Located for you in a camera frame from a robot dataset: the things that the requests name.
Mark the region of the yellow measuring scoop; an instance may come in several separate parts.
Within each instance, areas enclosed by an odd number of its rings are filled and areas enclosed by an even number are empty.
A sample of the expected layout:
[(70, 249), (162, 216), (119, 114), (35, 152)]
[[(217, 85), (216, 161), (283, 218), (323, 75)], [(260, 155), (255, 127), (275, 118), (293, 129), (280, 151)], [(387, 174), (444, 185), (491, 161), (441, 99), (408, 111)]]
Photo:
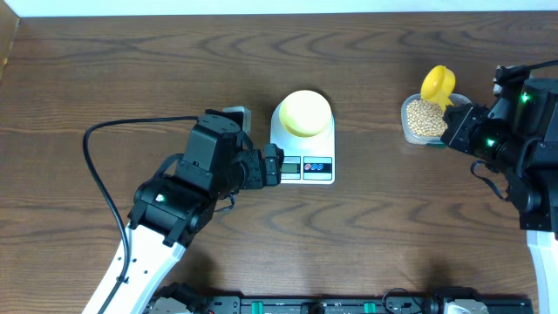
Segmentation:
[(456, 85), (454, 73), (443, 65), (433, 67), (426, 75), (420, 90), (420, 98), (439, 105), (442, 112), (453, 103), (450, 95)]

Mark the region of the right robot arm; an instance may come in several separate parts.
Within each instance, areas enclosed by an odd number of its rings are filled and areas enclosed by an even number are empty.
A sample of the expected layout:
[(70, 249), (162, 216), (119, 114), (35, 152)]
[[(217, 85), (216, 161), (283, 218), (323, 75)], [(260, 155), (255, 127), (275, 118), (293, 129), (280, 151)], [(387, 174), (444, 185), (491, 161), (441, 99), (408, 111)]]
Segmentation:
[(531, 73), (556, 64), (497, 67), (493, 105), (448, 106), (441, 137), (447, 147), (476, 157), (473, 167), (504, 174), (507, 192), (500, 199), (519, 212), (541, 313), (557, 311), (557, 80)]

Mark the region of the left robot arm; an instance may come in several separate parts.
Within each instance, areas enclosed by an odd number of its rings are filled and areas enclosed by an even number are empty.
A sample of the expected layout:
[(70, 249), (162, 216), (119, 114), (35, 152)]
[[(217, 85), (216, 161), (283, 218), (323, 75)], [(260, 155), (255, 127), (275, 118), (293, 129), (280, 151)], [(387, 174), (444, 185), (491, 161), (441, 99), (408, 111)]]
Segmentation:
[(251, 112), (243, 106), (207, 109), (192, 118), (187, 147), (169, 155), (141, 184), (133, 207), (121, 217), (89, 152), (91, 126), (82, 141), (85, 162), (117, 223), (120, 243), (86, 313), (142, 313), (187, 248), (212, 219), (219, 200), (242, 189), (281, 182), (284, 152), (275, 144), (256, 149), (248, 134)]

